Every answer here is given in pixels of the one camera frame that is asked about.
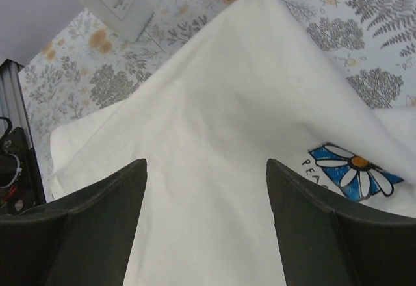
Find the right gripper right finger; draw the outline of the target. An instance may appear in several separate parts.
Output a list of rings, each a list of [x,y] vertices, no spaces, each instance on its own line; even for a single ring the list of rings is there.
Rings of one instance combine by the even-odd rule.
[[[275,159],[266,176],[287,285],[415,284],[415,219],[346,199]]]

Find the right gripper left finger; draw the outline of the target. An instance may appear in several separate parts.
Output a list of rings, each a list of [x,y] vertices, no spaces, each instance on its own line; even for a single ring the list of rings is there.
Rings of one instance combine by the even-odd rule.
[[[1,215],[2,285],[122,285],[147,182],[137,159],[16,216]]]

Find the white daisy print t-shirt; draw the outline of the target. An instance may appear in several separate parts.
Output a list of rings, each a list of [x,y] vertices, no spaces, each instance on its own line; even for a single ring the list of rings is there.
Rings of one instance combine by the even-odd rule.
[[[286,285],[267,192],[274,158],[363,208],[415,216],[415,68],[334,52],[277,0],[238,0],[126,100],[51,135],[56,198],[145,159],[125,285]]]

